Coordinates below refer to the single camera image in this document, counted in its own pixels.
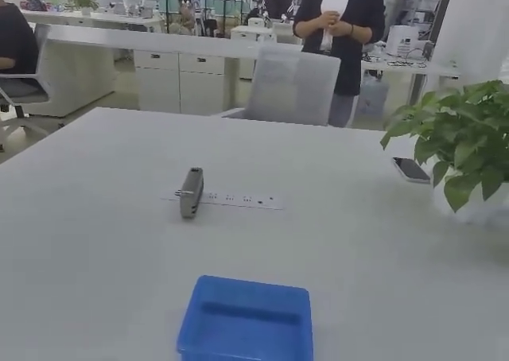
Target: black office chair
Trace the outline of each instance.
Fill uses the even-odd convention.
[[[42,80],[40,70],[42,53],[49,35],[49,25],[36,25],[35,36],[39,47],[39,58],[37,60],[36,72],[33,74],[0,74],[0,105],[12,106],[16,110],[16,117],[5,121],[0,119],[0,151],[3,151],[4,144],[16,129],[28,128],[44,136],[49,135],[46,129],[37,125],[38,122],[59,122],[54,118],[37,116],[25,116],[24,105],[33,103],[47,103],[50,100],[50,87]]]

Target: hand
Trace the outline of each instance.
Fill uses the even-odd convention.
[[[317,26],[320,29],[328,29],[330,25],[334,25],[339,19],[340,15],[336,11],[325,11],[317,18]]]
[[[337,21],[335,24],[330,25],[327,31],[334,37],[344,37],[352,33],[352,25],[346,21]]]

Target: power strip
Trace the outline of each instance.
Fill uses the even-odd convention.
[[[179,190],[163,200],[180,200]],[[201,204],[220,204],[223,206],[236,206],[239,208],[265,208],[267,210],[283,210],[281,201],[274,196],[253,196],[251,194],[230,194],[224,192],[204,192]]]

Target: dark sweater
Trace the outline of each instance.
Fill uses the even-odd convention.
[[[13,68],[1,73],[35,73],[39,48],[29,23],[13,4],[0,6],[0,57],[15,60]]]
[[[302,0],[301,6],[295,16],[295,26],[300,21],[310,21],[321,15],[322,0]],[[343,21],[369,27],[373,32],[371,42],[379,41],[385,29],[385,7],[383,0],[349,0]],[[324,30],[318,29],[304,41],[304,52],[317,53],[320,50]],[[334,92],[338,95],[355,96],[360,91],[361,60],[363,45],[352,37],[334,37],[332,40],[331,56],[341,59],[340,72],[337,76]]]

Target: white flower pot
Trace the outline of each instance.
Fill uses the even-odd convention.
[[[91,7],[82,7],[81,14],[84,17],[90,17],[92,15],[92,8]]]
[[[496,225],[502,224],[509,227],[509,221],[503,219],[509,212],[509,182],[502,184],[499,190],[486,201],[483,199],[481,185],[478,184],[473,189],[467,204],[455,213],[444,194],[445,178],[455,173],[457,173],[456,170],[449,169],[441,183],[433,190],[435,208],[441,214],[450,216],[460,223],[487,226],[496,220]]]

